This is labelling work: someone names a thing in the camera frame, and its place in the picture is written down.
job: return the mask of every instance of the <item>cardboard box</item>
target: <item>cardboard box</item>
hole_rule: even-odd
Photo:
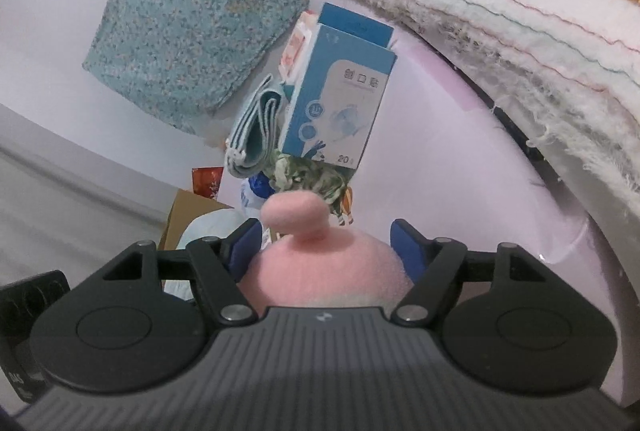
[[[174,251],[178,246],[180,237],[191,221],[197,217],[220,210],[221,208],[231,208],[215,200],[204,198],[193,194],[193,192],[178,190],[175,195],[174,205],[171,207],[166,226],[160,237],[158,249],[160,251]]]
[[[284,154],[358,167],[396,61],[386,48],[392,33],[378,21],[324,5],[280,135]]]

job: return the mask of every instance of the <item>light blue cloth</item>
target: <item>light blue cloth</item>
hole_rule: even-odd
[[[83,67],[143,111],[194,132],[305,9],[304,0],[108,0]]]
[[[267,75],[242,106],[227,140],[225,166],[236,178],[265,169],[278,143],[278,116],[285,101],[281,84]]]

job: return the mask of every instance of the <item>metal screw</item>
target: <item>metal screw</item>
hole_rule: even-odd
[[[402,321],[408,323],[416,323],[426,319],[429,315],[429,311],[424,306],[418,305],[404,305],[396,310],[396,314]]]
[[[254,315],[254,311],[246,305],[228,305],[220,310],[220,315],[227,321],[237,323],[249,319]]]

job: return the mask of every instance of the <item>blue gripper pad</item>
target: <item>blue gripper pad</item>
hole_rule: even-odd
[[[407,221],[396,220],[391,224],[390,242],[391,248],[402,260],[404,272],[416,283],[427,272],[429,240]]]
[[[222,263],[238,283],[246,274],[251,260],[262,246],[262,225],[255,218],[246,220],[222,243]]]

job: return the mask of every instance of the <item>folded towel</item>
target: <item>folded towel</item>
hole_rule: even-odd
[[[249,96],[227,140],[225,166],[237,178],[257,175],[267,165],[278,139],[282,86],[267,75]]]

